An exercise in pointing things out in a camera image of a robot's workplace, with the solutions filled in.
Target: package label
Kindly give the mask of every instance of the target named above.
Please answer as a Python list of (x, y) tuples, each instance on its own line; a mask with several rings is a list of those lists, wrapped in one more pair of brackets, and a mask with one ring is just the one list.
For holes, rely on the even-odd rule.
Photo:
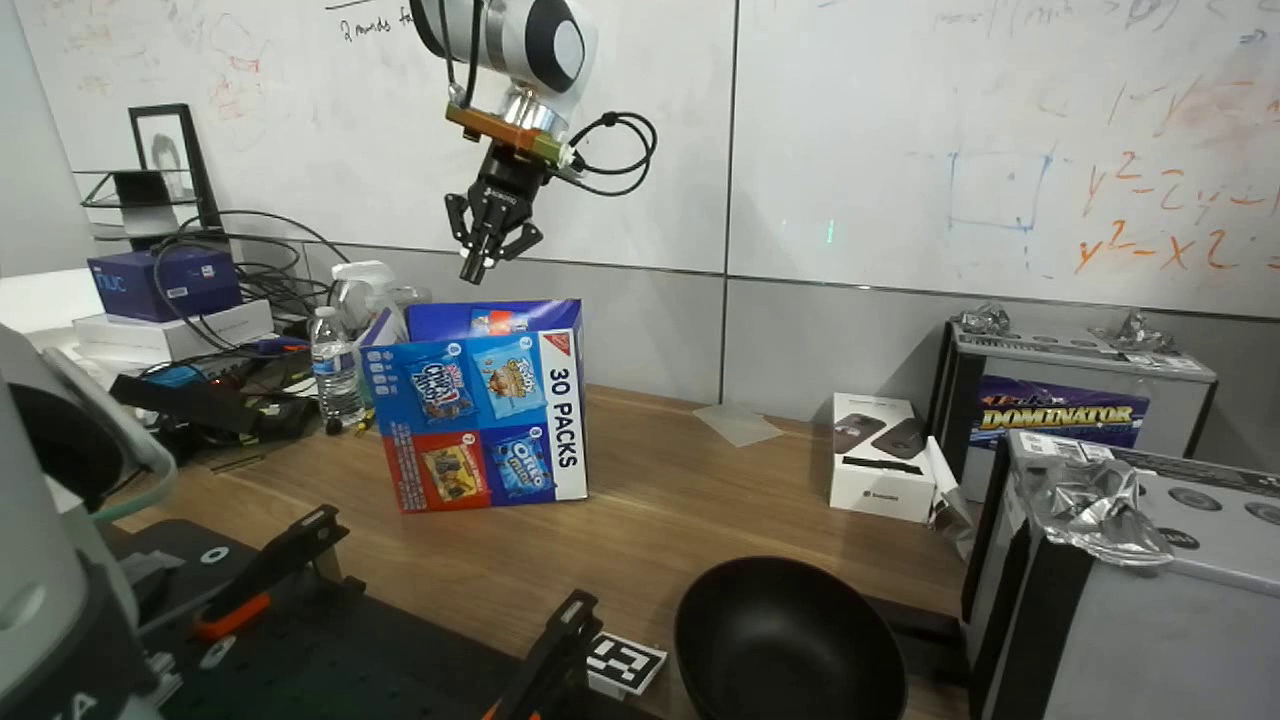
[(1147, 403), (1147, 395), (986, 378), (979, 419), (969, 444), (993, 448), (995, 438), (1025, 428), (1131, 448), (1144, 434)]
[(577, 302), (420, 304), (365, 349), (406, 514), (583, 502)]

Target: blue box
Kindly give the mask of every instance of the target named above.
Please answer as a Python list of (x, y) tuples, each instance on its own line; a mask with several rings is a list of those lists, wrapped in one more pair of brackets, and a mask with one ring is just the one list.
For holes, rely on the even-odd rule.
[(179, 245), (170, 254), (125, 254), (90, 260), (98, 298), (108, 316), (176, 321), (235, 307), (240, 282), (228, 247)]
[(589, 497), (581, 302), (412, 304), (365, 349), (401, 514)]

